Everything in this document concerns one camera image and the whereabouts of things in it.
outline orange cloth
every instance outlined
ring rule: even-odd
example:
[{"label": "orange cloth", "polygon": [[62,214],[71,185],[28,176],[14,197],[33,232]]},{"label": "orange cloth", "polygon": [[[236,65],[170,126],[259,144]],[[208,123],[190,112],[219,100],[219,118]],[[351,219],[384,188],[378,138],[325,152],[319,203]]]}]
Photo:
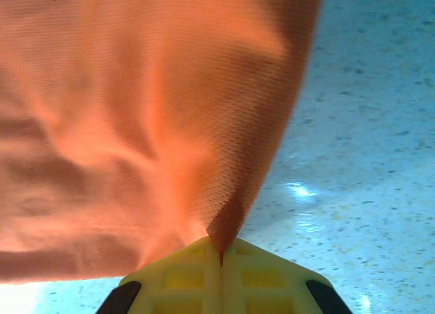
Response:
[{"label": "orange cloth", "polygon": [[236,237],[320,0],[0,0],[0,282]]}]

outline tile floor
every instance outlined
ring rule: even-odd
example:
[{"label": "tile floor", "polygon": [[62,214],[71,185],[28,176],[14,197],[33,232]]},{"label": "tile floor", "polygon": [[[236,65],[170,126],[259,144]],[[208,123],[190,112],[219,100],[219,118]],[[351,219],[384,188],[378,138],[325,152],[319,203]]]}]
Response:
[{"label": "tile floor", "polygon": [[[241,237],[355,314],[435,308],[435,0],[324,0],[300,102]],[[119,279],[0,286],[5,313],[95,313]]]}]

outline speckled floor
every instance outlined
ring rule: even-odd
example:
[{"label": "speckled floor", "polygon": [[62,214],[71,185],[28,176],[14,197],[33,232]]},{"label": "speckled floor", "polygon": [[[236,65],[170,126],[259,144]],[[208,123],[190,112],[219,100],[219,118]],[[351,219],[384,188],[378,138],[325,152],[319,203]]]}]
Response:
[{"label": "speckled floor", "polygon": [[[324,0],[300,102],[240,237],[355,314],[435,308],[435,0]],[[95,313],[119,279],[0,286],[5,313]]]}]

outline yellow plastic object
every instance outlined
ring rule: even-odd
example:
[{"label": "yellow plastic object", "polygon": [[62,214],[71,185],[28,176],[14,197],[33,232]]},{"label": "yellow plastic object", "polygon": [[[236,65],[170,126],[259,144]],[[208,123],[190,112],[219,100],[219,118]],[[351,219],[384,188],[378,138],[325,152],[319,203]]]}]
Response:
[{"label": "yellow plastic object", "polygon": [[325,277],[240,239],[223,267],[207,237],[125,277],[117,289],[127,285],[136,289],[114,290],[97,313],[351,313]]}]

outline black rubber pad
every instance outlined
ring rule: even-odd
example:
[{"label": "black rubber pad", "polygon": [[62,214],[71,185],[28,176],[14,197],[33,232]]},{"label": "black rubber pad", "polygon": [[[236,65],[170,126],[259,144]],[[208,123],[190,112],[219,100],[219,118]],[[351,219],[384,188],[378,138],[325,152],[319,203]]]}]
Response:
[{"label": "black rubber pad", "polygon": [[334,288],[316,280],[305,283],[324,314],[352,314]]},{"label": "black rubber pad", "polygon": [[130,281],[113,289],[96,314],[127,314],[142,284]]}]

